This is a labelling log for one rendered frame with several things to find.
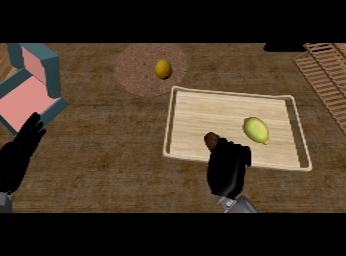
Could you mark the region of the yellow-orange mango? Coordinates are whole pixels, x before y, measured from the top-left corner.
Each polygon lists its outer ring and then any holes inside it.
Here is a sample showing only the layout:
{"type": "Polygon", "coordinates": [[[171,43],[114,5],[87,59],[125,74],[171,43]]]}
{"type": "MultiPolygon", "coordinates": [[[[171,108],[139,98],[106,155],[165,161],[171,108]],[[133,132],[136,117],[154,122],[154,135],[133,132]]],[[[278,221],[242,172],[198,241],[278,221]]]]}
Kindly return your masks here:
{"type": "Polygon", "coordinates": [[[155,75],[156,77],[164,80],[171,76],[173,68],[171,64],[167,60],[158,60],[155,64],[155,75]]]}

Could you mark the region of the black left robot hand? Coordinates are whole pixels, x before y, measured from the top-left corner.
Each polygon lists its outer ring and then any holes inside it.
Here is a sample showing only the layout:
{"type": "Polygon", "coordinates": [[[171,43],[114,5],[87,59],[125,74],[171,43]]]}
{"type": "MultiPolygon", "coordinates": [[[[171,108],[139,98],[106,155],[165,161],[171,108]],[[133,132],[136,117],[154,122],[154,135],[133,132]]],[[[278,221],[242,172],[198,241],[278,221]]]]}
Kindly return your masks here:
{"type": "Polygon", "coordinates": [[[18,190],[29,159],[44,134],[40,114],[32,113],[13,140],[0,148],[0,192],[12,194],[18,190]]]}

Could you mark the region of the wooden tiered shelf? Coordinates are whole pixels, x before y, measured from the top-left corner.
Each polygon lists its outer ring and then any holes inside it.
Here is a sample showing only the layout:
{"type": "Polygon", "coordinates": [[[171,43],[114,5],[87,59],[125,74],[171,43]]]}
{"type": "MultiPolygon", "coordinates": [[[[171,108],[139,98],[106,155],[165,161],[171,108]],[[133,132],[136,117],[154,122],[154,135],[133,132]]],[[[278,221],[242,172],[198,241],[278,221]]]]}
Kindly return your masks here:
{"type": "Polygon", "coordinates": [[[346,43],[306,43],[294,64],[346,135],[346,43]]]}

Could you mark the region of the pale wooden tray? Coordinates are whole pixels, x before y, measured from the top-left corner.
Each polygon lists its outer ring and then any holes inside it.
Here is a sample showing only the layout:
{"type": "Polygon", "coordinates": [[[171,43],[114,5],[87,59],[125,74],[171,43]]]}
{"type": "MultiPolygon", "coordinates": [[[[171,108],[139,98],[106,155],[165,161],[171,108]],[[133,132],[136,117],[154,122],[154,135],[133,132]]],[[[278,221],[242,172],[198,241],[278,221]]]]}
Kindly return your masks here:
{"type": "Polygon", "coordinates": [[[294,97],[173,87],[170,93],[162,155],[205,162],[204,135],[216,133],[251,149],[254,168],[312,170],[294,97]],[[254,142],[242,131],[244,119],[258,118],[269,129],[269,143],[254,142]]]}

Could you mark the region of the yellow-green lemon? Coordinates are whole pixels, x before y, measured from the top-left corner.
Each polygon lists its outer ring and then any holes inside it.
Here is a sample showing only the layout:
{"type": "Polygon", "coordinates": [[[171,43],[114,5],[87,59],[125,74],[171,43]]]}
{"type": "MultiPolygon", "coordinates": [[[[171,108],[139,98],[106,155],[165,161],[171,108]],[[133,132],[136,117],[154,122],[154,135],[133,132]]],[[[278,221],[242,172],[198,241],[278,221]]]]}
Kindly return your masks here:
{"type": "Polygon", "coordinates": [[[260,144],[269,144],[269,129],[264,122],[257,117],[244,119],[242,130],[247,137],[260,144]]]}

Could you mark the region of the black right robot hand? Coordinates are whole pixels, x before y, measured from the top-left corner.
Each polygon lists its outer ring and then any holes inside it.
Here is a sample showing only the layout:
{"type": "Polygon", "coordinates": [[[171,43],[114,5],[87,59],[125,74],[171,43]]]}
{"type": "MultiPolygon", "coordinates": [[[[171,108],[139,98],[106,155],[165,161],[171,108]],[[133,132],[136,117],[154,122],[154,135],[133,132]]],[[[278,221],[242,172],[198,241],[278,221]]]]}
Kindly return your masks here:
{"type": "Polygon", "coordinates": [[[235,199],[242,192],[251,149],[221,138],[210,153],[207,183],[213,195],[235,199]]]}

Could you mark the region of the brown sweet potato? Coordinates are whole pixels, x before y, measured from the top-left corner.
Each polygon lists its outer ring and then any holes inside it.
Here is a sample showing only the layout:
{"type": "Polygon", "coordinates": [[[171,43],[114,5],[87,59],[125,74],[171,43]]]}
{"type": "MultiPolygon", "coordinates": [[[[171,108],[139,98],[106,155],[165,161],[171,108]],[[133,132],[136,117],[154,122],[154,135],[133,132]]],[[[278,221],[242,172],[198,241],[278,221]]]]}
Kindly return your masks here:
{"type": "Polygon", "coordinates": [[[204,143],[205,143],[205,146],[207,146],[208,150],[214,149],[214,147],[218,143],[218,140],[220,140],[220,136],[216,133],[208,132],[204,135],[204,143]]]}

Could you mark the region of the round brown placemat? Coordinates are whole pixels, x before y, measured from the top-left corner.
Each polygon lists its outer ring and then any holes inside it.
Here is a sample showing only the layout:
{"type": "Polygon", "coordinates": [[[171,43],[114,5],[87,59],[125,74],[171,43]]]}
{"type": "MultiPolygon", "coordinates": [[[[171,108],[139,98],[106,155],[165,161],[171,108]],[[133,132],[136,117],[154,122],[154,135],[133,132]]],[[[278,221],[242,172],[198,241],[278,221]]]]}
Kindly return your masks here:
{"type": "Polygon", "coordinates": [[[170,92],[187,72],[186,55],[177,44],[134,43],[120,53],[114,74],[123,89],[136,96],[154,97],[170,92]],[[171,75],[159,79],[155,65],[165,60],[171,65],[171,75]]]}

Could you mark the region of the teal and pink box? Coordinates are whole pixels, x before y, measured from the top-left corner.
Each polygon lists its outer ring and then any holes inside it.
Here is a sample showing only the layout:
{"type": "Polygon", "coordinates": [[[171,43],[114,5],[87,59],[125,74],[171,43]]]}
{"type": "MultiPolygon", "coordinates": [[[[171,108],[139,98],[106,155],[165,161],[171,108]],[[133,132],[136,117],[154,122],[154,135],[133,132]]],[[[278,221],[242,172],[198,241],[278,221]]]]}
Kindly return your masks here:
{"type": "Polygon", "coordinates": [[[16,72],[0,83],[0,123],[16,135],[32,113],[44,125],[65,110],[61,96],[59,56],[41,43],[9,43],[16,72]]]}

